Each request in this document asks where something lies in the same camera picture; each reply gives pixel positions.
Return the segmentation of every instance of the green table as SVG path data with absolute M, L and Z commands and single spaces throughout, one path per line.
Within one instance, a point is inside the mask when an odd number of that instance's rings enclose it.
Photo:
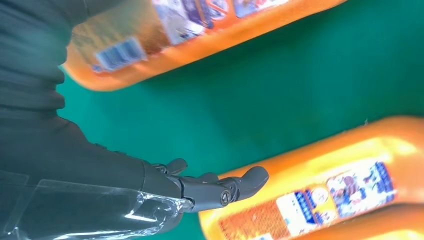
M 365 121 L 424 114 L 423 13 L 424 0 L 349 0 L 123 90 L 67 79 L 60 114 L 112 150 L 223 173 Z M 204 239 L 197 215 L 145 239 L 182 237 Z

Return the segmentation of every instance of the robotic hand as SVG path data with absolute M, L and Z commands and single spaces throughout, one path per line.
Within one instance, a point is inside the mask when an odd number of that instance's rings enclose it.
M 0 239 L 113 240 L 154 235 L 174 228 L 183 213 L 249 198 L 269 178 L 258 166 L 242 177 L 177 176 L 187 167 L 180 158 L 145 167 L 141 189 L 54 179 L 31 186 L 28 175 L 0 171 L 0 193 L 7 194 L 0 197 Z

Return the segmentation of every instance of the orange bottle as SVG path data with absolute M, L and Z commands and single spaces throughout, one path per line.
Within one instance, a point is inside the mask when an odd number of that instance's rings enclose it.
M 424 240 L 423 150 L 424 119 L 341 133 L 255 164 L 270 175 L 263 189 L 201 212 L 201 227 L 208 240 Z
M 81 85 L 124 88 L 345 0 L 126 0 L 78 25 L 64 69 Z

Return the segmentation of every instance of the clear plastic wrap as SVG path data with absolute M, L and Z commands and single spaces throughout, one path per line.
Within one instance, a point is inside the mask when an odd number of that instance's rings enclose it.
M 149 236 L 193 203 L 132 189 L 0 171 L 0 240 L 116 240 Z

